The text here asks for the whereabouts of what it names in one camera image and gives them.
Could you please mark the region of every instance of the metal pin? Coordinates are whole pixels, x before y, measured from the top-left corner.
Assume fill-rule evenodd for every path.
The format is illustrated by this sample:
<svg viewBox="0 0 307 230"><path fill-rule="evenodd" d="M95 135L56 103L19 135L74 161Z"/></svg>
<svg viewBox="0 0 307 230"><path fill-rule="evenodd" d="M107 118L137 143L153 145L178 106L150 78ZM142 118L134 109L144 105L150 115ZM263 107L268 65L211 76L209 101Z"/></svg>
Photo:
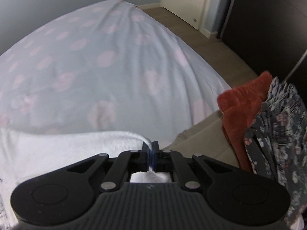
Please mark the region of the metal pin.
<svg viewBox="0 0 307 230"><path fill-rule="evenodd" d="M114 182L103 182L100 187L104 190L111 190L116 187L116 184Z"/></svg>
<svg viewBox="0 0 307 230"><path fill-rule="evenodd" d="M186 182L185 187L188 189L198 189L201 187L201 184L199 182L190 181Z"/></svg>

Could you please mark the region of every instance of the beige cushion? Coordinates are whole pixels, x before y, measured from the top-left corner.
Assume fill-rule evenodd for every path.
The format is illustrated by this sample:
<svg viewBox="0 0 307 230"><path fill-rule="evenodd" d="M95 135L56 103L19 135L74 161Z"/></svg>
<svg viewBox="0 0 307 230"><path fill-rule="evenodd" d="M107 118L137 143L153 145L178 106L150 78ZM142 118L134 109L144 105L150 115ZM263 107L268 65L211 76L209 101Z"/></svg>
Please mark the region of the beige cushion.
<svg viewBox="0 0 307 230"><path fill-rule="evenodd" d="M200 123L180 133L175 141L164 148L175 150L184 157L201 153L208 157L239 167L232 146L226 140L222 131L222 114L214 112Z"/></svg>

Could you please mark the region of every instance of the floral garment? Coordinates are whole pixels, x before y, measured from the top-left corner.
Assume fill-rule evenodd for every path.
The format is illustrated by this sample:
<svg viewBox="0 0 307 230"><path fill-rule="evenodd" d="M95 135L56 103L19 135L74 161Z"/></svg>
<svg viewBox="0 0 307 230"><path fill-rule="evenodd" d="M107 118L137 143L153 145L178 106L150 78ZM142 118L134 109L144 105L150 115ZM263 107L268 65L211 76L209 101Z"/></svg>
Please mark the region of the floral garment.
<svg viewBox="0 0 307 230"><path fill-rule="evenodd" d="M306 108L295 86L279 83L276 77L244 139L254 173L274 179L288 190L288 226L307 206L306 127Z"/></svg>

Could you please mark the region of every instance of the floor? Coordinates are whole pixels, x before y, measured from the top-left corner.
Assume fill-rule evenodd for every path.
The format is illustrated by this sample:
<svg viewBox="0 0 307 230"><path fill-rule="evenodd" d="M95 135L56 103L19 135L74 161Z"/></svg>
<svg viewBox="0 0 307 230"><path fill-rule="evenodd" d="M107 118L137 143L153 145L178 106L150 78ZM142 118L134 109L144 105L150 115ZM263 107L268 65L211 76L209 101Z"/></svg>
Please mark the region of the floor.
<svg viewBox="0 0 307 230"><path fill-rule="evenodd" d="M254 71L229 47L217 38L208 39L194 27L164 8L144 10L163 24L203 57L231 86L254 79Z"/></svg>

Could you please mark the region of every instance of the polka dot bed sheet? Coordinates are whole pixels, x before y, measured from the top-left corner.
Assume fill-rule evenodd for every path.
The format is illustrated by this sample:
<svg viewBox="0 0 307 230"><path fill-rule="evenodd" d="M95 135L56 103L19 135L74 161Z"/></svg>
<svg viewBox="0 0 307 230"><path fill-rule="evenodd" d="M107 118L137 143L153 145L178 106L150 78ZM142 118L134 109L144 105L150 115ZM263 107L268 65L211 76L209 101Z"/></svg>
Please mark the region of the polka dot bed sheet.
<svg viewBox="0 0 307 230"><path fill-rule="evenodd" d="M99 2L32 32L0 56L0 127L34 134L132 131L167 146L230 89L135 5Z"/></svg>

